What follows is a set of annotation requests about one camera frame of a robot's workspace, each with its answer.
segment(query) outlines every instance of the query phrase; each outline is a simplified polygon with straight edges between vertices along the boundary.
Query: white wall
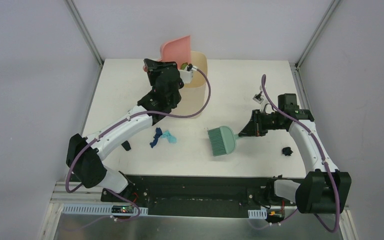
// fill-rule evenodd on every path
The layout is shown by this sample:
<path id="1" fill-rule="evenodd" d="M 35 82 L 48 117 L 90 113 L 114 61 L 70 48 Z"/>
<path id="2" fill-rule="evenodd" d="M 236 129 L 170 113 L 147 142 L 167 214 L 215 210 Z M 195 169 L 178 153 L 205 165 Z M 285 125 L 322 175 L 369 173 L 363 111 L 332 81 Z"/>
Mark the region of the white wall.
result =
<path id="1" fill-rule="evenodd" d="M 209 59 L 296 62 L 331 0 L 75 0 L 103 58 L 158 58 L 191 35 Z"/>
<path id="2" fill-rule="evenodd" d="M 344 0 L 301 77 L 323 144 L 351 175 L 360 239 L 384 239 L 384 1 Z"/>
<path id="3" fill-rule="evenodd" d="M 0 240 L 38 236 L 97 74 L 64 1 L 0 0 Z"/>

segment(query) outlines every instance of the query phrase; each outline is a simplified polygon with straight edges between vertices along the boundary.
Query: green brush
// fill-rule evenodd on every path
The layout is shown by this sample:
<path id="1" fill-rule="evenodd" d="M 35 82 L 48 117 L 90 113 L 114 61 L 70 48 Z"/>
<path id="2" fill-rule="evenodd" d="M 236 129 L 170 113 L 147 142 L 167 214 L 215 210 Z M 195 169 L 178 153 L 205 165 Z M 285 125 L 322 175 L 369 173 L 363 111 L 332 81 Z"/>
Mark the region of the green brush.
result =
<path id="1" fill-rule="evenodd" d="M 233 153 L 236 148 L 236 139 L 239 138 L 228 126 L 208 130 L 208 137 L 211 142 L 213 156 Z"/>

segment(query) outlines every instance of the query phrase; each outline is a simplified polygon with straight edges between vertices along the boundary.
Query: brush bristles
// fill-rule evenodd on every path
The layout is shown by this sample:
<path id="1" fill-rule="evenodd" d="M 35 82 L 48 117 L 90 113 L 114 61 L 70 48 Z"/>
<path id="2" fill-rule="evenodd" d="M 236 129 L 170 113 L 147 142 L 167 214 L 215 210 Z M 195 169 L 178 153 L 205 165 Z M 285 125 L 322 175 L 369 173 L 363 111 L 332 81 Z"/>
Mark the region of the brush bristles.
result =
<path id="1" fill-rule="evenodd" d="M 220 128 L 208 130 L 208 137 L 211 143 L 212 155 L 220 156 L 227 154 L 225 143 L 223 142 L 222 131 Z"/>

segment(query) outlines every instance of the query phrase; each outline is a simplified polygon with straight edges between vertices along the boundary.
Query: pink dustpan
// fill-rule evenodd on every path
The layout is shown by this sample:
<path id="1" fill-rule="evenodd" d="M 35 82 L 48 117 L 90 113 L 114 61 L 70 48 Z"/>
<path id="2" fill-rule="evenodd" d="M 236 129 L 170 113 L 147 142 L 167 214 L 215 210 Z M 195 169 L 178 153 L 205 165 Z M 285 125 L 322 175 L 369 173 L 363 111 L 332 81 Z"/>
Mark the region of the pink dustpan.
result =
<path id="1" fill-rule="evenodd" d="M 183 36 L 177 39 L 167 41 L 159 48 L 161 58 L 159 62 L 176 62 L 180 68 L 184 63 L 191 63 L 191 36 Z"/>

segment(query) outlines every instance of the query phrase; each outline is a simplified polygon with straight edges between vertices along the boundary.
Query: table top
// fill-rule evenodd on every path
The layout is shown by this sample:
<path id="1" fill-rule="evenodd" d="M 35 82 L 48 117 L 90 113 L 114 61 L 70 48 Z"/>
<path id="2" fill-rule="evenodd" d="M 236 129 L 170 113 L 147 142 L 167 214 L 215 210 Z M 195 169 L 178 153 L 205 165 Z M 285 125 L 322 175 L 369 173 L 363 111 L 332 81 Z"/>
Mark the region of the table top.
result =
<path id="1" fill-rule="evenodd" d="M 106 59 L 96 87 L 83 135 L 94 133 L 125 115 L 151 89 L 143 59 Z M 116 148 L 103 164 L 125 174 L 163 176 L 303 178 L 303 160 L 292 137 L 285 130 L 272 130 L 263 137 L 237 141 L 229 155 L 214 157 L 207 130 L 229 126 L 238 133 L 260 105 L 253 96 L 260 91 L 261 76 L 267 75 L 269 97 L 297 93 L 287 61 L 208 60 L 211 98 L 202 114 L 194 119 L 165 117 L 128 141 L 130 151 Z M 150 147 L 155 128 L 169 130 L 176 144 L 160 139 Z M 291 147 L 292 156 L 282 155 Z"/>

